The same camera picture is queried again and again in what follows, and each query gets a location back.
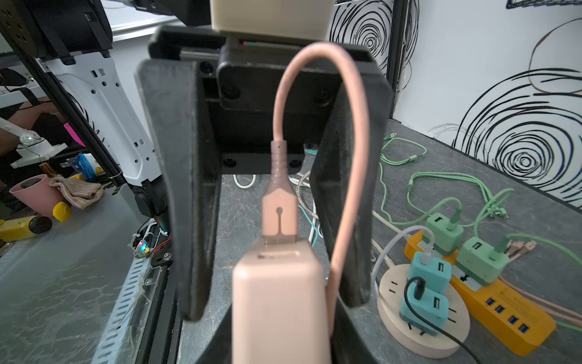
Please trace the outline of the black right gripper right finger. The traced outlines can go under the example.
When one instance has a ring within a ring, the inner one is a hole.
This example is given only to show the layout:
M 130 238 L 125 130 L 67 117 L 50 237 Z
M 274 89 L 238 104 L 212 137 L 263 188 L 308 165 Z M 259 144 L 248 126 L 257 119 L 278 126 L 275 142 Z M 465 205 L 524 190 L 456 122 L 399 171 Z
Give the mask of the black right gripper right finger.
M 342 302 L 336 305 L 330 347 L 333 364 L 374 364 L 377 362 L 357 332 Z

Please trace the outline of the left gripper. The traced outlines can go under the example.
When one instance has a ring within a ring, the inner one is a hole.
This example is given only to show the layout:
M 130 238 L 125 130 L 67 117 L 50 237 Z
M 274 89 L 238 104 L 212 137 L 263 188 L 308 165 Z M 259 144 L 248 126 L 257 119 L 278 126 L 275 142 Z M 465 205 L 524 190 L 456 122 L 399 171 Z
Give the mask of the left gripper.
M 212 287 L 222 174 L 268 174 L 277 89 L 300 39 L 159 27 L 136 82 L 165 180 L 174 235 L 180 314 L 199 321 Z M 353 219 L 339 296 L 348 307 L 371 296 L 372 209 L 380 149 L 394 101 L 383 74 L 362 78 L 368 137 L 360 144 L 336 66 L 317 59 L 294 80 L 284 106 L 288 168 L 318 147 L 312 189 L 330 259 L 348 212 Z

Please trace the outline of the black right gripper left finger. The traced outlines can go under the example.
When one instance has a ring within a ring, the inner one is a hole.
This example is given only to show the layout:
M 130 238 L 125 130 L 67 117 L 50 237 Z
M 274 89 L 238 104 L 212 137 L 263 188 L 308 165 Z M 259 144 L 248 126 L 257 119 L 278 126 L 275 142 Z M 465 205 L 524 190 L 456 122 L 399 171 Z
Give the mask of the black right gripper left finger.
M 232 321 L 232 307 L 230 307 L 196 364 L 232 364 Z

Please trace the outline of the pink charger plug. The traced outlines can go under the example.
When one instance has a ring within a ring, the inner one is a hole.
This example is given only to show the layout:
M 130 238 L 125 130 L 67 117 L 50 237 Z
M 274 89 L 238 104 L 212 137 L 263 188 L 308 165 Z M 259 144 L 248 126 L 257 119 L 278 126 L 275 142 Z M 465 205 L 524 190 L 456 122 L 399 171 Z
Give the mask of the pink charger plug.
M 308 241 L 256 241 L 233 270 L 234 363 L 329 363 L 324 270 Z

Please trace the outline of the teal charger plug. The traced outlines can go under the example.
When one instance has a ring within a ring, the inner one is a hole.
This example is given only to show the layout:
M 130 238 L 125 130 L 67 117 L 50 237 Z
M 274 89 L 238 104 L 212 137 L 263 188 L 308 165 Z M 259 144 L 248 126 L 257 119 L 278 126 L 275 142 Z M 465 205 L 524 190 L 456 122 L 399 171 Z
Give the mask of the teal charger plug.
M 428 289 L 438 294 L 445 294 L 453 276 L 453 266 L 435 256 L 423 259 L 424 256 L 423 252 L 415 253 L 407 279 L 420 277 L 426 281 Z
M 450 301 L 444 295 L 438 294 L 427 288 L 424 290 L 421 298 L 417 299 L 415 297 L 416 288 L 417 282 L 415 281 L 409 285 L 409 289 L 407 290 L 407 297 L 410 306 L 432 325 L 438 327 L 438 329 L 443 329 L 449 318 Z M 400 318 L 411 326 L 415 326 L 429 335 L 439 335 L 440 333 L 434 327 L 418 318 L 417 315 L 410 310 L 404 298 L 401 299 Z

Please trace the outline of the green charger plug with cable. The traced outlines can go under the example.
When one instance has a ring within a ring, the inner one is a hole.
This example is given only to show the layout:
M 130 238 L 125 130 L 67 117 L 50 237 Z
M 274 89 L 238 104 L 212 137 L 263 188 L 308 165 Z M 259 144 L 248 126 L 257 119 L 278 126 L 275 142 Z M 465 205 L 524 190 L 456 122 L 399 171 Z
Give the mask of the green charger plug with cable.
M 471 224 L 463 225 L 460 219 L 463 212 L 463 205 L 461 201 L 455 197 L 447 197 L 436 204 L 432 209 L 424 211 L 412 202 L 412 190 L 414 182 L 422 178 L 436 178 L 445 180 L 456 180 L 461 182 L 469 182 L 479 187 L 484 200 L 484 206 Z M 390 224 L 394 227 L 410 227 L 414 224 L 424 222 L 425 226 L 434 233 L 436 242 L 435 248 L 444 256 L 450 255 L 456 250 L 461 242 L 464 230 L 472 228 L 477 231 L 479 224 L 488 216 L 506 217 L 507 213 L 503 208 L 503 203 L 508 192 L 493 192 L 479 179 L 469 174 L 462 174 L 458 172 L 417 172 L 413 174 L 407 185 L 406 200 L 407 203 L 421 213 L 421 216 L 414 221 L 394 221 L 390 214 L 385 210 L 385 203 L 381 203 L 381 213 L 375 212 L 373 216 L 380 221 Z

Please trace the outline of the orange power strip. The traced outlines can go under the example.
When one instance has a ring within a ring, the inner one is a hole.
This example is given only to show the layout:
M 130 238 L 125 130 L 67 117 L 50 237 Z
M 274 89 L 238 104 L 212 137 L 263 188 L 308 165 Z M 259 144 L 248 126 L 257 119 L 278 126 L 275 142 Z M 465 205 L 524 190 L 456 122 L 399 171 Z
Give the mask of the orange power strip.
M 456 256 L 462 244 L 448 256 L 439 253 L 434 244 L 433 254 L 453 266 L 451 285 L 468 312 L 514 354 L 527 356 L 556 330 L 556 321 L 500 277 L 483 287 L 460 270 Z

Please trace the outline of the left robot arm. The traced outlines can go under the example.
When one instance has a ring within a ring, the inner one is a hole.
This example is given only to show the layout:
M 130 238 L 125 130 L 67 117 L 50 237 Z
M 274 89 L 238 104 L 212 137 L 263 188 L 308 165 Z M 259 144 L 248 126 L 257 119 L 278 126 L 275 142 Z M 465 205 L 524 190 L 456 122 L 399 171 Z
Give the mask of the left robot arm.
M 113 35 L 101 1 L 1 1 L 1 34 L 25 65 L 33 67 L 41 87 L 56 96 L 65 115 L 81 127 L 89 150 L 114 181 L 124 179 L 145 214 L 161 218 L 173 233 L 182 315 L 198 321 L 209 301 L 218 230 L 223 174 L 266 174 L 271 168 L 272 114 L 275 93 L 284 68 L 294 56 L 316 42 L 318 35 L 260 34 L 254 30 L 209 30 L 211 1 L 129 1 L 137 10 L 175 16 L 185 28 L 163 26 L 149 48 L 153 71 L 146 91 L 157 99 L 153 106 L 155 147 L 148 138 L 119 83 L 109 55 Z M 393 99 L 393 91 L 376 61 L 363 46 L 324 42 L 345 50 L 368 88 L 370 116 L 368 168 L 350 248 L 339 286 L 345 305 L 358 307 L 369 301 L 371 278 L 365 260 L 371 248 L 373 178 L 379 156 L 382 112 L 379 101 Z M 185 49 L 206 50 L 218 56 L 213 71 L 203 71 L 202 56 L 181 59 Z M 323 212 L 323 233 L 333 259 L 349 186 L 354 136 L 348 131 L 346 81 L 328 59 L 302 67 L 286 101 L 283 131 L 288 142 L 288 173 L 303 162 L 300 147 L 319 146 L 315 159 L 315 202 Z

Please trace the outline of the pink cup outside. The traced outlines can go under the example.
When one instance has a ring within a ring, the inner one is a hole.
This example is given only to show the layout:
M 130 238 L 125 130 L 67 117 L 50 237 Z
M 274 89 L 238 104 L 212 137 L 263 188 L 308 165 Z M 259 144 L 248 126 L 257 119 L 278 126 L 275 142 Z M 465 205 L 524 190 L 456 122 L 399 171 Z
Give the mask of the pink cup outside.
M 53 217 L 53 208 L 65 198 L 58 188 L 49 185 L 51 178 L 39 174 L 17 183 L 10 193 L 33 211 L 46 217 Z

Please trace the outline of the yellow toy outside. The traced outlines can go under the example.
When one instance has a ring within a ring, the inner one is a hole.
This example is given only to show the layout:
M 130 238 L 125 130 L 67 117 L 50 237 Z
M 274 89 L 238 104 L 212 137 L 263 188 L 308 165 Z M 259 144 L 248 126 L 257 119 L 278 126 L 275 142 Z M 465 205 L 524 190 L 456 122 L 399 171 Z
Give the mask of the yellow toy outside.
M 22 241 L 39 234 L 44 234 L 51 228 L 51 218 L 42 215 L 1 220 L 1 240 L 6 243 Z

